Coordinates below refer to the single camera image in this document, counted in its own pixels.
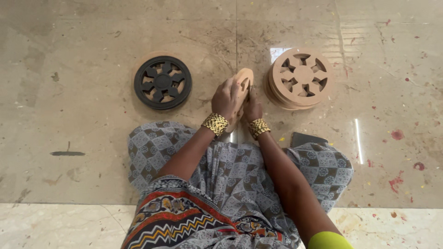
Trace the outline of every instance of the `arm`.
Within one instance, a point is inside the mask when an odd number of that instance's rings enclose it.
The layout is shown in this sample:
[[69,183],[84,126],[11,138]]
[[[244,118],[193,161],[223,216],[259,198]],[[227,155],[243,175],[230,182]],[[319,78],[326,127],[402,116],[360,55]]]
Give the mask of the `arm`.
[[[255,90],[244,107],[248,122],[262,118],[261,103]],[[281,205],[298,228],[300,238],[307,247],[312,236],[319,232],[341,233],[329,219],[302,172],[283,152],[270,132],[257,137],[267,172],[274,182]]]
[[[212,97],[212,112],[230,119],[237,104],[238,88],[239,85],[233,84],[232,78],[219,85]],[[175,175],[186,181],[189,180],[214,137],[214,132],[209,128],[200,127],[192,138],[159,170],[157,177]]]

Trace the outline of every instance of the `hand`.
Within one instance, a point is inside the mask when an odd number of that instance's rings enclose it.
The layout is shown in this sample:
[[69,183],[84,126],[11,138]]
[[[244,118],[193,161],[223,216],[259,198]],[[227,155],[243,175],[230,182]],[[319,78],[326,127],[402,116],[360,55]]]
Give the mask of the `hand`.
[[227,120],[231,119],[237,104],[238,88],[239,84],[233,84],[233,78],[219,85],[211,100],[212,112],[222,115]]
[[243,115],[248,123],[263,117],[263,108],[258,100],[255,87],[251,87],[249,91],[249,99],[243,104]]

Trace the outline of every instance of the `gold bangle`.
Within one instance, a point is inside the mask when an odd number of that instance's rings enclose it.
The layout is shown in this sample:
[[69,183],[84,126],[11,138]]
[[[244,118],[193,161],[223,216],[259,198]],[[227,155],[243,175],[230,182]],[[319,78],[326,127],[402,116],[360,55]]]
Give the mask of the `gold bangle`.
[[216,136],[219,136],[228,126],[228,121],[222,115],[211,113],[205,119],[202,126],[209,128]]
[[257,136],[263,132],[271,131],[262,118],[256,119],[249,123],[249,132],[252,137],[257,140]]

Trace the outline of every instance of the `black phone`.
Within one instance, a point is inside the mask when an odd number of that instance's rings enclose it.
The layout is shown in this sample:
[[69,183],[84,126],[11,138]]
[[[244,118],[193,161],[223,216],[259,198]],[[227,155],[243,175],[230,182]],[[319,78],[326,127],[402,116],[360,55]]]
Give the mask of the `black phone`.
[[305,143],[316,143],[317,144],[317,143],[327,143],[327,142],[328,142],[328,140],[321,138],[321,137],[294,132],[292,134],[292,138],[291,138],[291,147],[292,148],[298,147],[298,146],[303,145]]

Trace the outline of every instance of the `white marble tile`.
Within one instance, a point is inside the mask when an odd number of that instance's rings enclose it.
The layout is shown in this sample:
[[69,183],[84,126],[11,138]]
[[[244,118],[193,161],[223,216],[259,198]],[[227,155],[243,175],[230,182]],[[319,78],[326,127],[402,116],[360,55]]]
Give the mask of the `white marble tile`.
[[[0,204],[0,248],[119,248],[135,206]],[[443,248],[442,209],[334,208],[358,249]]]
[[120,248],[135,206],[0,204],[0,248]]

